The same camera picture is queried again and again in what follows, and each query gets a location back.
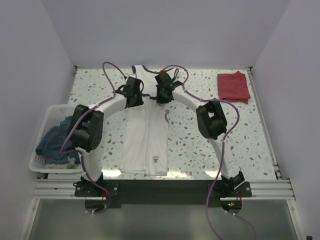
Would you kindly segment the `white navy tank top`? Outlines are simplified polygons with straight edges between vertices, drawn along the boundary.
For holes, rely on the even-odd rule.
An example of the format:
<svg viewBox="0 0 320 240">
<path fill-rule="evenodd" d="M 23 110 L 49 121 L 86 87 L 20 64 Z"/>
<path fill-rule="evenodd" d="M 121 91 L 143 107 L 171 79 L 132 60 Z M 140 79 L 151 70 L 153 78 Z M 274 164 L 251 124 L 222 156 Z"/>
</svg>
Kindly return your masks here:
<svg viewBox="0 0 320 240">
<path fill-rule="evenodd" d="M 142 80 L 147 96 L 143 105 L 127 109 L 127 124 L 119 170 L 128 174 L 166 176 L 168 172 L 169 105 L 158 104 L 157 72 L 144 65 L 132 67 L 134 76 Z"/>
</svg>

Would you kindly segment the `red tank top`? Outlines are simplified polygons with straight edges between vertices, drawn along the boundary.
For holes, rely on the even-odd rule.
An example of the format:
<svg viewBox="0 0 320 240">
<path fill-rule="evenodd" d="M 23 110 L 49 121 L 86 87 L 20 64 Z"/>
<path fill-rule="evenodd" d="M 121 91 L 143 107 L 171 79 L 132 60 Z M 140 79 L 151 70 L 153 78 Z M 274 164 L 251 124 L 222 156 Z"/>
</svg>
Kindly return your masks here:
<svg viewBox="0 0 320 240">
<path fill-rule="evenodd" d="M 221 100 L 232 103 L 248 104 L 251 98 L 246 75 L 235 73 L 219 73 L 217 75 L 217 90 Z"/>
</svg>

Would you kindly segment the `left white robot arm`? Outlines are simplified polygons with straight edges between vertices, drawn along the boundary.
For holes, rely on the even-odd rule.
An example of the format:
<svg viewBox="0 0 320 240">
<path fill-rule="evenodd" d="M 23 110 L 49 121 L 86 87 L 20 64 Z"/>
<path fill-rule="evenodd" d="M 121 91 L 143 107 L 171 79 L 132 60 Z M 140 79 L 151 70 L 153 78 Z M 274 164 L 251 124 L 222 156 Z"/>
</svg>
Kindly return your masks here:
<svg viewBox="0 0 320 240">
<path fill-rule="evenodd" d="M 72 148 L 62 146 L 61 153 L 79 155 L 83 178 L 88 182 L 86 191 L 92 196 L 99 196 L 104 190 L 103 178 L 98 162 L 85 163 L 85 153 L 95 150 L 103 138 L 104 121 L 113 114 L 144 104 L 143 81 L 129 76 L 126 83 L 115 90 L 114 96 L 92 105 L 77 105 L 74 109 L 65 142 L 71 142 Z"/>
</svg>

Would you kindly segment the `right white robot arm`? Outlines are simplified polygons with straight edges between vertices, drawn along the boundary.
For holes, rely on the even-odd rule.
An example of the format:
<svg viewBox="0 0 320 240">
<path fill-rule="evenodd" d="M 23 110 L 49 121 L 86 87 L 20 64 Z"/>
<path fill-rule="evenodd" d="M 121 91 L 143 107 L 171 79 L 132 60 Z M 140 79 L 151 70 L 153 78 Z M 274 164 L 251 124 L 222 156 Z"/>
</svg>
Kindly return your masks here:
<svg viewBox="0 0 320 240">
<path fill-rule="evenodd" d="M 228 159 L 226 150 L 227 135 L 236 127 L 240 120 L 240 113 L 232 103 L 225 100 L 205 100 L 188 92 L 180 81 L 174 81 L 168 73 L 161 72 L 155 76 L 157 82 L 156 101 L 159 104 L 167 104 L 177 101 L 196 113 L 197 126 L 200 134 L 212 145 L 214 153 L 219 160 L 223 192 L 230 197 L 235 196 L 240 190 L 240 184 L 245 181 L 240 167 L 234 160 Z M 227 129 L 227 119 L 221 103 L 226 103 L 236 111 L 234 125 Z"/>
</svg>

